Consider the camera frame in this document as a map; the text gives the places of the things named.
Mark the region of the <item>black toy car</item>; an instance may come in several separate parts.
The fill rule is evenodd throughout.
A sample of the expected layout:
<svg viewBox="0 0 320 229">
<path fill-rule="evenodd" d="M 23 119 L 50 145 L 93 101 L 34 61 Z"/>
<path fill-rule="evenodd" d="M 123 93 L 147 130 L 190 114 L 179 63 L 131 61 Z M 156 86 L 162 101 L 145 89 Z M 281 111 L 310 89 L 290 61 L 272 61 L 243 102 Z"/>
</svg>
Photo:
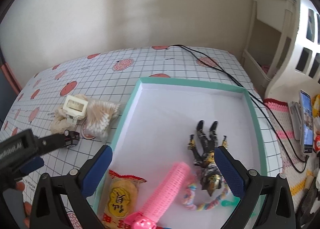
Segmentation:
<svg viewBox="0 0 320 229">
<path fill-rule="evenodd" d="M 80 134 L 77 131 L 65 130 L 64 136 L 66 148 L 75 147 L 80 141 Z"/>
</svg>

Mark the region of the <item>cream lace cloth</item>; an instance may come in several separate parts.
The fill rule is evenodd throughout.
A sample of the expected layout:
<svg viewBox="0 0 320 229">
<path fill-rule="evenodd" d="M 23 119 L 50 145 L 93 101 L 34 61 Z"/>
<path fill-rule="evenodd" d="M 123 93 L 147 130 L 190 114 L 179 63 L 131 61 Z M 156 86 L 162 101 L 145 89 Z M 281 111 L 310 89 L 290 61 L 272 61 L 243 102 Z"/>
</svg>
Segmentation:
<svg viewBox="0 0 320 229">
<path fill-rule="evenodd" d="M 88 101 L 87 97 L 82 94 L 77 94 L 75 95 L 75 97 Z M 63 105 L 58 107 L 55 110 L 54 118 L 50 125 L 50 131 L 52 132 L 52 134 L 56 134 L 56 133 L 63 134 L 65 130 L 75 131 L 76 125 L 78 124 L 78 122 L 80 122 L 78 121 L 77 124 L 67 123 L 66 115 L 62 108 L 63 108 Z"/>
</svg>

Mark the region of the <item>cotton swab bundle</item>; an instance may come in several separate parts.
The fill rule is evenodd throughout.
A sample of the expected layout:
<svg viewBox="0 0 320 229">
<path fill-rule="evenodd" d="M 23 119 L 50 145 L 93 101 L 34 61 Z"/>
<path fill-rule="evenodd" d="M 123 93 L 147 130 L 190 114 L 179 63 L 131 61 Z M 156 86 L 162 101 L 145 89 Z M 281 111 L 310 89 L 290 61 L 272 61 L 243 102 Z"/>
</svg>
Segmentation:
<svg viewBox="0 0 320 229">
<path fill-rule="evenodd" d="M 90 99 L 87 105 L 86 119 L 82 125 L 82 136 L 85 139 L 108 137 L 112 122 L 119 116 L 120 104 L 110 101 Z"/>
</svg>

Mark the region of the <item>pastel braided hair scrunchie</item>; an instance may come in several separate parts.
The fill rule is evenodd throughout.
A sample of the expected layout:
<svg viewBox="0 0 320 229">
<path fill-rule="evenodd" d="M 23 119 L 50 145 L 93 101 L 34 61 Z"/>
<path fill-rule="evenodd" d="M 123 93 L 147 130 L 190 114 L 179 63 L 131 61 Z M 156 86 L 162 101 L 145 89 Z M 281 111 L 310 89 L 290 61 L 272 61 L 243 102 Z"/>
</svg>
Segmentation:
<svg viewBox="0 0 320 229">
<path fill-rule="evenodd" d="M 191 211 L 208 211 L 219 206 L 229 193 L 230 189 L 223 179 L 222 187 L 212 196 L 208 195 L 207 191 L 201 189 L 199 179 L 193 173 L 183 187 L 181 203 Z"/>
</svg>

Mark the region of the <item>white shelf unit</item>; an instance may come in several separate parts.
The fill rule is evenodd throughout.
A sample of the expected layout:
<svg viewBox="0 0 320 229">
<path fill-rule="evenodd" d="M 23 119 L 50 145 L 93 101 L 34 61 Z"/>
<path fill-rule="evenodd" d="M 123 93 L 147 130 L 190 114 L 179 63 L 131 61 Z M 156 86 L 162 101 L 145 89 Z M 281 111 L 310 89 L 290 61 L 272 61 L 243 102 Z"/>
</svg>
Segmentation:
<svg viewBox="0 0 320 229">
<path fill-rule="evenodd" d="M 319 94 L 319 0 L 253 0 L 241 64 L 262 98 Z"/>
</svg>

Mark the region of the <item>cream plastic hair clip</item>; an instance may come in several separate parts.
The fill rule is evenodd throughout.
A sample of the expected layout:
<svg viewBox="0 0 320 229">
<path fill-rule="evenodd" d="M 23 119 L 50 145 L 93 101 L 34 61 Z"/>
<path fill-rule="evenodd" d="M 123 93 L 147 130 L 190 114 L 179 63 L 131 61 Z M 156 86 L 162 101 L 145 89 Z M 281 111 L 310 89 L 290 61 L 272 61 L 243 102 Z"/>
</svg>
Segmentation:
<svg viewBox="0 0 320 229">
<path fill-rule="evenodd" d="M 77 124 L 83 120 L 87 114 L 88 101 L 75 96 L 68 95 L 63 105 L 67 123 Z"/>
</svg>

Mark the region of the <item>rice cracker snack packet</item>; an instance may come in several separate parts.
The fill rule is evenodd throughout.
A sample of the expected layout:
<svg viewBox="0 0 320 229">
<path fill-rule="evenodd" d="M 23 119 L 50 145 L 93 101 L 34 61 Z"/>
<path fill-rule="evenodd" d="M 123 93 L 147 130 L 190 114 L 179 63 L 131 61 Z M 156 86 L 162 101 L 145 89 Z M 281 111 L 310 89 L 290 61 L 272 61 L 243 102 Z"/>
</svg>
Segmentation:
<svg viewBox="0 0 320 229">
<path fill-rule="evenodd" d="M 109 170 L 108 174 L 110 185 L 104 205 L 102 224 L 105 228 L 131 228 L 125 219 L 135 212 L 139 187 L 146 183 L 146 180 L 134 175 L 120 175 L 113 170 Z"/>
</svg>

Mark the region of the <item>pomegranate print bed sheet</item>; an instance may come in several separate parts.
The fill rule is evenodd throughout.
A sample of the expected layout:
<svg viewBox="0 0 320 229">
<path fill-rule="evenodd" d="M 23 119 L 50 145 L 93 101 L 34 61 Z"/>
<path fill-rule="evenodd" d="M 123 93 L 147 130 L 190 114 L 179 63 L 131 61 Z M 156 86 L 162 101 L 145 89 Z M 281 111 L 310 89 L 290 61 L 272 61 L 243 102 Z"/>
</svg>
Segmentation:
<svg viewBox="0 0 320 229">
<path fill-rule="evenodd" d="M 70 170 L 80 169 L 103 145 L 111 147 L 119 118 L 138 80 L 146 77 L 221 83 L 244 88 L 250 97 L 254 94 L 253 84 L 236 57 L 211 48 L 185 49 L 172 45 L 117 50 L 44 70 L 29 80 L 12 104 L 1 127 L 1 140 L 27 129 L 38 137 L 49 136 L 55 110 L 64 104 L 67 95 L 82 94 L 88 99 L 119 103 L 120 113 L 112 122 L 105 141 L 85 139 L 81 132 L 85 120 L 80 121 L 76 126 L 80 133 L 78 145 L 45 154 L 44 166 L 23 178 L 24 191 L 13 191 L 10 196 L 13 209 L 22 209 L 25 202 L 33 201 L 42 174 L 66 175 Z M 283 168 L 276 135 L 268 126 L 266 108 L 254 100 L 252 103 L 266 155 L 267 173 L 262 176 L 277 176 Z M 110 185 L 109 170 L 110 165 L 95 193 L 86 199 L 101 220 Z"/>
</svg>

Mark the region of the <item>red small bottle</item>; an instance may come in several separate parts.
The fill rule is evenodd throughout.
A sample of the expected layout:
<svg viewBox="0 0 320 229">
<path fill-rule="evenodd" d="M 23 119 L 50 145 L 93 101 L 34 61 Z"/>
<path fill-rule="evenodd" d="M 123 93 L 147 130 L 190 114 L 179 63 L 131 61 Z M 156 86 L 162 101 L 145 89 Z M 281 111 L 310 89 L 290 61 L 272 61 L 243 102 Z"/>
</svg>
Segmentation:
<svg viewBox="0 0 320 229">
<path fill-rule="evenodd" d="M 316 154 L 318 154 L 320 151 L 320 135 L 317 135 L 315 137 L 313 147 L 314 147 Z"/>
</svg>

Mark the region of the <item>crocheted white mat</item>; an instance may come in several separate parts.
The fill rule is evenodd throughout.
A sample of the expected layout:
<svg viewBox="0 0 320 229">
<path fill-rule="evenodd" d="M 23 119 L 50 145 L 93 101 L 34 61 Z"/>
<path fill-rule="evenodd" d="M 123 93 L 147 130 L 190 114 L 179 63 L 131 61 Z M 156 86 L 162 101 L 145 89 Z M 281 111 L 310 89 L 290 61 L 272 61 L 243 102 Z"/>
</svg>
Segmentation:
<svg viewBox="0 0 320 229">
<path fill-rule="evenodd" d="M 314 171 L 318 170 L 316 154 L 312 154 L 305 163 L 305 156 L 300 148 L 300 140 L 295 139 L 289 106 L 286 102 L 267 98 L 267 105 L 272 126 L 278 135 L 278 145 L 281 154 L 283 173 L 289 183 L 293 205 L 297 209 L 306 193 L 306 186 L 310 186 Z"/>
</svg>

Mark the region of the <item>black dotted cloth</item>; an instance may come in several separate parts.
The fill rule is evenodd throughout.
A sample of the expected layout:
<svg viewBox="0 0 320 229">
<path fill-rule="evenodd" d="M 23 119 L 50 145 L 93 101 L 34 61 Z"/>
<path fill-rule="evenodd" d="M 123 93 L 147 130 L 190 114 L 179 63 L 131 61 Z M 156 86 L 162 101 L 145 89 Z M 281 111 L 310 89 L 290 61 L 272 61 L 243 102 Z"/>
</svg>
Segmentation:
<svg viewBox="0 0 320 229">
<path fill-rule="evenodd" d="M 310 213 L 313 204 L 318 196 L 318 189 L 313 183 L 308 192 L 303 196 L 296 211 L 296 228 L 302 228 L 313 219 L 314 213 Z"/>
</svg>

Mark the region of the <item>black gold action figure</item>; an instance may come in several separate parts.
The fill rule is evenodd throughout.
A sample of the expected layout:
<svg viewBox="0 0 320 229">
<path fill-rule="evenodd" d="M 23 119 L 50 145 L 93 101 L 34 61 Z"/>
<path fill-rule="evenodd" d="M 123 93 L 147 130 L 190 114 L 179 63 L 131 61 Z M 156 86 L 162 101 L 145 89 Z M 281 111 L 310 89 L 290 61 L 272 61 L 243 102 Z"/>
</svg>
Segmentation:
<svg viewBox="0 0 320 229">
<path fill-rule="evenodd" d="M 194 165 L 200 167 L 200 184 L 202 190 L 207 191 L 209 196 L 222 186 L 222 174 L 215 162 L 215 150 L 219 146 L 228 149 L 227 136 L 223 136 L 221 144 L 218 142 L 217 126 L 218 121 L 214 121 L 209 128 L 209 137 L 203 131 L 204 120 L 200 120 L 196 126 L 196 135 L 202 146 L 202 154 L 197 150 L 194 134 L 190 135 L 188 149 L 192 151 L 194 156 Z"/>
</svg>

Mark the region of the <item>teal white shallow box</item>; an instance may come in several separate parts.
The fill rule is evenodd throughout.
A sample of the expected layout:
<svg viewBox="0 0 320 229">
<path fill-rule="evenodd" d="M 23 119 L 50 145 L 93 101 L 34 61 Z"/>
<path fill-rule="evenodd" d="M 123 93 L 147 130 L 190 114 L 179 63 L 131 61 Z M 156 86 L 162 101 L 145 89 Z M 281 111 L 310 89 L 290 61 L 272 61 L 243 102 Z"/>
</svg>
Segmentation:
<svg viewBox="0 0 320 229">
<path fill-rule="evenodd" d="M 172 165 L 193 165 L 189 137 L 204 120 L 208 131 L 219 123 L 230 154 L 247 169 L 266 175 L 266 155 L 258 118 L 246 89 L 233 85 L 177 78 L 138 80 L 111 140 L 110 169 L 144 178 L 136 209 L 163 181 Z"/>
</svg>

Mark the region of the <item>green plastic figure toy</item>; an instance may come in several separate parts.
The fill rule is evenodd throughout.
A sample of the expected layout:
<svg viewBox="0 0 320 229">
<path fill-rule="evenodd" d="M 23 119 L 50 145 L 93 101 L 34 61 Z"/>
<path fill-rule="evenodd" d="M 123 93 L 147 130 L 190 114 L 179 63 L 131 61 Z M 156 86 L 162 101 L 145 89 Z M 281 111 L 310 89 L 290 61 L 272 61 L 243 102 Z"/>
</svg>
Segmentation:
<svg viewBox="0 0 320 229">
<path fill-rule="evenodd" d="M 235 201 L 231 200 L 222 200 L 221 201 L 221 206 L 223 207 L 230 207 L 230 206 L 235 206 L 237 203 Z"/>
</svg>

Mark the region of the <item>yellow cartoon toy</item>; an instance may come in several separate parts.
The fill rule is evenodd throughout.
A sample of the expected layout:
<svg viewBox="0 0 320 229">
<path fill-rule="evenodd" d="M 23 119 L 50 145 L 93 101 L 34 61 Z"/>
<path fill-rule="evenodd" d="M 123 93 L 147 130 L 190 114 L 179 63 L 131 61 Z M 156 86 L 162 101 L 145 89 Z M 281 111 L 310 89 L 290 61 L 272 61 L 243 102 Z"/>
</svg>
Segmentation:
<svg viewBox="0 0 320 229">
<path fill-rule="evenodd" d="M 320 94 L 314 96 L 311 100 L 312 103 L 312 115 L 314 118 L 319 117 L 320 113 Z"/>
</svg>

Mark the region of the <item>smartphone on stand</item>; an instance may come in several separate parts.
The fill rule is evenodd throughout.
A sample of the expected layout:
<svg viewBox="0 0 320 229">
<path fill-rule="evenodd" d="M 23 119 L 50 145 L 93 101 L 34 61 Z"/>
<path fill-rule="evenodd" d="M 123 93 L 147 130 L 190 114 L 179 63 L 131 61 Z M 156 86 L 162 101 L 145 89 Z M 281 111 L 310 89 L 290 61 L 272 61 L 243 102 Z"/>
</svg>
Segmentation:
<svg viewBox="0 0 320 229">
<path fill-rule="evenodd" d="M 313 115 L 311 97 L 300 91 L 300 107 L 301 107 L 301 138 L 303 155 L 310 155 L 313 152 Z"/>
</svg>

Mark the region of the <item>pink hair roller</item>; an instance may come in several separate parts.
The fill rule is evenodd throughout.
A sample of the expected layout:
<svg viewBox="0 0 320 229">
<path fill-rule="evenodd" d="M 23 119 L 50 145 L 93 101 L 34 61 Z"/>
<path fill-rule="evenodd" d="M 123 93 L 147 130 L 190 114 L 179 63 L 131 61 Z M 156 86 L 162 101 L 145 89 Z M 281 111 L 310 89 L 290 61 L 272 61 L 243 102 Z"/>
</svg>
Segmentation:
<svg viewBox="0 0 320 229">
<path fill-rule="evenodd" d="M 175 163 L 144 205 L 128 215 L 124 223 L 131 228 L 156 228 L 157 222 L 175 200 L 189 173 L 190 167 L 186 163 Z"/>
</svg>

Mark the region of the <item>white phone stand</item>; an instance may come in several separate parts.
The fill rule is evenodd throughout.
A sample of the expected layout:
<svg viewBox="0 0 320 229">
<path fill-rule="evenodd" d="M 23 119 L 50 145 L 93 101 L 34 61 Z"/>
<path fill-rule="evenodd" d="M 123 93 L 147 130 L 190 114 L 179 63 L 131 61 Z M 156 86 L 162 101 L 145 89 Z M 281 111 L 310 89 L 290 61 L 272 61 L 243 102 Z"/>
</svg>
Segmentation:
<svg viewBox="0 0 320 229">
<path fill-rule="evenodd" d="M 294 137 L 297 141 L 299 141 L 301 138 L 301 126 L 302 126 L 300 104 L 298 102 L 291 101 L 288 103 L 288 107 L 289 107 L 289 113 L 291 116 Z"/>
</svg>

